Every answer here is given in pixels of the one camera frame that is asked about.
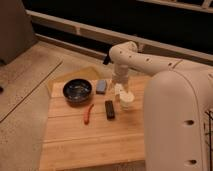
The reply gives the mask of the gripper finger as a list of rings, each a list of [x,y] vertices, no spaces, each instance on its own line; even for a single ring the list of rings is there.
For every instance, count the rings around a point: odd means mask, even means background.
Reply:
[[[119,99],[120,99],[120,85],[119,84],[115,85],[114,93],[115,93],[115,101],[119,101]]]
[[[129,85],[128,84],[124,84],[124,90],[126,93],[129,93]]]

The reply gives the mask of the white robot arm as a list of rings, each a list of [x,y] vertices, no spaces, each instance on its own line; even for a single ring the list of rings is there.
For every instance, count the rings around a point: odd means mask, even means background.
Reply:
[[[134,68],[151,76],[143,97],[146,171],[213,171],[213,66],[111,47],[112,80]]]

